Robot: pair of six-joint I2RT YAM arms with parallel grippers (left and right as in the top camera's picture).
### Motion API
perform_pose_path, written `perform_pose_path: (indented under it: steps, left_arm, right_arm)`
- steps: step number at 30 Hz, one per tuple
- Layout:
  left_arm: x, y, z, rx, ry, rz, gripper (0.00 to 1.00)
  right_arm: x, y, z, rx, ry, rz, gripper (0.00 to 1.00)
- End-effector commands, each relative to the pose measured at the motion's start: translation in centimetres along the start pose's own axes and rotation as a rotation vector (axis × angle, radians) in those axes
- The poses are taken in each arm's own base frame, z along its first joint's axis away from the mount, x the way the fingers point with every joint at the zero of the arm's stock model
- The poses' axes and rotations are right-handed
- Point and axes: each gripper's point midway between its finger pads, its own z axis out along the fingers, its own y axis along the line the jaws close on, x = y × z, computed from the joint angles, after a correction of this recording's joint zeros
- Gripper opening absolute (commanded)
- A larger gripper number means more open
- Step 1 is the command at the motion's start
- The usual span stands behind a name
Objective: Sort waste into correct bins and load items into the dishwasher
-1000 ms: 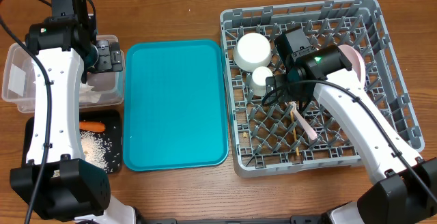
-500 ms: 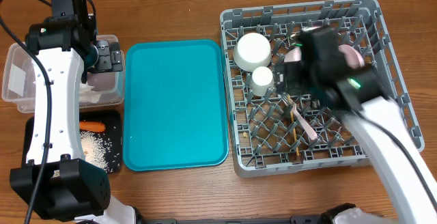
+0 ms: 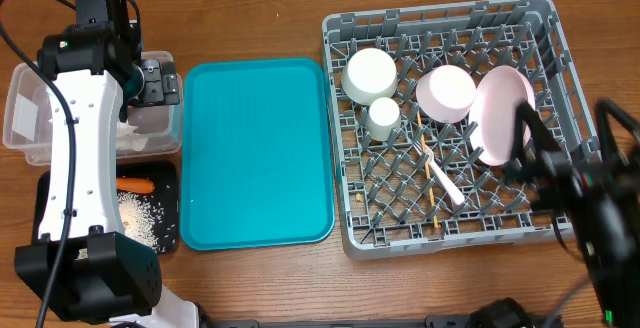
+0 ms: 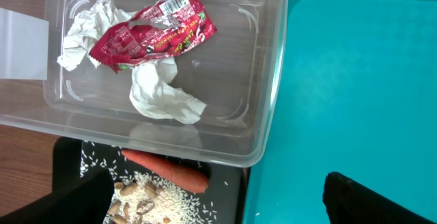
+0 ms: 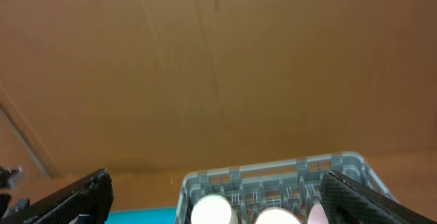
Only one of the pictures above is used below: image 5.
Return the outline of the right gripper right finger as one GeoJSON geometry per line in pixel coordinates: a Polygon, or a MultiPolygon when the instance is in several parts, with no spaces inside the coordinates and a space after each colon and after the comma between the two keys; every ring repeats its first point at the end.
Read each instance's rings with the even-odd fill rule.
{"type": "Polygon", "coordinates": [[[329,224],[436,224],[338,171],[324,174],[321,197],[329,224]]]}

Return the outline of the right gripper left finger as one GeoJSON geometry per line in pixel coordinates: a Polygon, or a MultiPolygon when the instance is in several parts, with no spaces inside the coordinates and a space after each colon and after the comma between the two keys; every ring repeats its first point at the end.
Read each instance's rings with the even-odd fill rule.
{"type": "Polygon", "coordinates": [[[1,219],[1,224],[104,224],[114,200],[112,179],[99,169],[1,219]]]}

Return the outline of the cream plastic cup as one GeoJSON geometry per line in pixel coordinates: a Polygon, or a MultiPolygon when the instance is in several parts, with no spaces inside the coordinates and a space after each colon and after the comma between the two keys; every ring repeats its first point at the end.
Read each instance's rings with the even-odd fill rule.
{"type": "Polygon", "coordinates": [[[262,210],[255,224],[300,224],[298,218],[283,208],[267,208],[262,210]]]}

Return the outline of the cream bowl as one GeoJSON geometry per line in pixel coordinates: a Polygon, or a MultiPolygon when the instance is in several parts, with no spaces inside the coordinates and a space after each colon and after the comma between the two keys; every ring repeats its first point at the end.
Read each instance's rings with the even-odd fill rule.
{"type": "Polygon", "coordinates": [[[238,216],[222,195],[206,195],[193,207],[192,224],[239,224],[238,216]]]}

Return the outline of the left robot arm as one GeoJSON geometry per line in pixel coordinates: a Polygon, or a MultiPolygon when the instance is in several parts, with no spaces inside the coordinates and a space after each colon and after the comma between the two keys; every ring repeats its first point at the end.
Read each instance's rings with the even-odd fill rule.
{"type": "Polygon", "coordinates": [[[1,167],[1,220],[14,216],[30,206],[29,198],[19,198],[17,202],[10,207],[12,191],[16,188],[22,177],[22,167],[1,167]]]}

